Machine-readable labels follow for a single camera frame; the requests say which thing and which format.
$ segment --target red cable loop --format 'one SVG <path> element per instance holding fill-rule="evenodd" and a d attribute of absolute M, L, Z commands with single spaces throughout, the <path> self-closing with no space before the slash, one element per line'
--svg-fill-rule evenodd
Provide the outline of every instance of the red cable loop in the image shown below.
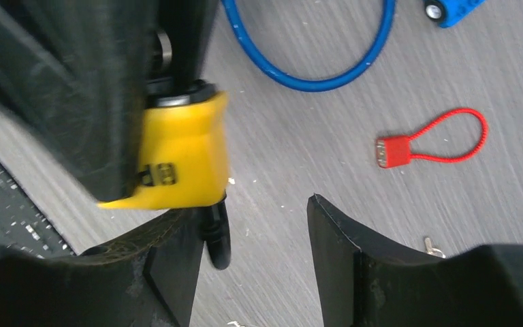
<path fill-rule="evenodd" d="M 474 156 L 482 147 L 484 146 L 484 143 L 486 142 L 486 137 L 488 136 L 488 123 L 486 122 L 486 119 L 482 114 L 472 108 L 456 108 L 454 110 L 451 110 L 449 112 L 446 112 L 445 114 L 442 114 L 440 117 L 435 119 L 433 122 L 428 124 L 428 126 L 421 129 L 419 132 L 409 136 L 410 141 L 415 140 L 416 138 L 420 137 L 422 134 L 426 133 L 427 131 L 431 130 L 432 128 L 436 127 L 439 123 L 442 123 L 444 120 L 457 115 L 457 114 L 472 114 L 478 120 L 480 121 L 480 124 L 482 125 L 482 135 L 480 136 L 480 141 L 476 144 L 474 149 L 466 153 L 465 155 L 461 155 L 459 157 L 454 158 L 446 158 L 446 157 L 437 157 L 434 155 L 423 155 L 423 154 L 412 154 L 410 156 L 410 159 L 422 159 L 422 160 L 430 160 L 430 161 L 437 161 L 437 162 L 443 162 L 443 163 L 456 163 L 460 161 L 464 161 L 467 159 L 470 159 L 472 156 Z"/>

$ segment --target gray table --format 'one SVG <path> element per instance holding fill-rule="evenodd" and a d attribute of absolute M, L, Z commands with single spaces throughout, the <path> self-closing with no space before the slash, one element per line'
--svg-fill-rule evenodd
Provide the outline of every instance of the gray table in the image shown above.
<path fill-rule="evenodd" d="M 305 94 L 266 78 L 220 12 L 205 77 L 228 90 L 232 178 L 227 207 L 234 261 L 204 259 L 193 326 L 321 326 L 306 230 L 306 200 L 321 193 L 376 231 L 454 255 L 479 243 L 523 243 L 523 1 L 487 1 L 453 29 L 435 27 L 421 1 L 398 1 L 379 60 L 342 89 Z M 368 48 L 380 1 L 238 2 L 259 47 L 305 78 L 343 71 Z M 409 133 L 456 106 L 490 123 L 474 159 L 377 167 L 376 136 Z M 479 124 L 452 118 L 415 149 L 455 155 Z M 155 213 L 101 211 L 16 122 L 0 113 L 0 159 L 77 251 Z"/>

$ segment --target yellow lock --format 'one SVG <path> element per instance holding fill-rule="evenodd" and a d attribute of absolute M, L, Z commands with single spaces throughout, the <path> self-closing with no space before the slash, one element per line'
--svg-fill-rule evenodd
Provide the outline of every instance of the yellow lock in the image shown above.
<path fill-rule="evenodd" d="M 140 184 L 130 198 L 102 208 L 159 210 L 212 206 L 223 199 L 229 160 L 223 131 L 227 94 L 144 114 Z"/>

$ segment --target blue lock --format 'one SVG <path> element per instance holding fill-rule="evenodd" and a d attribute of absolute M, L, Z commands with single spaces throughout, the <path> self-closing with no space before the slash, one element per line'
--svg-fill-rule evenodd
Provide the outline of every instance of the blue lock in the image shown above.
<path fill-rule="evenodd" d="M 426 15 L 443 29 L 452 27 L 486 0 L 424 0 Z"/>

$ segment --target blue cable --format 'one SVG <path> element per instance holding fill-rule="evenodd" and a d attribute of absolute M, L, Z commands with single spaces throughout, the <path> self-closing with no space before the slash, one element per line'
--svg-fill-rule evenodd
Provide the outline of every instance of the blue cable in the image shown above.
<path fill-rule="evenodd" d="M 362 75 L 374 63 L 382 51 L 388 35 L 390 34 L 390 30 L 392 29 L 392 20 L 394 18 L 394 9 L 396 7 L 396 0 L 383 0 L 383 13 L 376 38 L 368 52 L 366 52 L 366 55 L 364 55 L 362 60 L 360 60 L 360 62 L 358 62 L 354 67 L 339 76 L 328 78 L 326 80 L 303 80 L 282 72 L 264 57 L 249 37 L 238 12 L 238 8 L 236 7 L 235 0 L 221 0 L 221 2 L 225 7 L 227 19 L 232 25 L 232 29 L 234 30 L 238 42 L 241 44 L 245 53 L 252 62 L 258 66 L 262 72 L 279 84 L 303 92 L 330 91 L 343 87 L 360 77 L 360 75 Z"/>

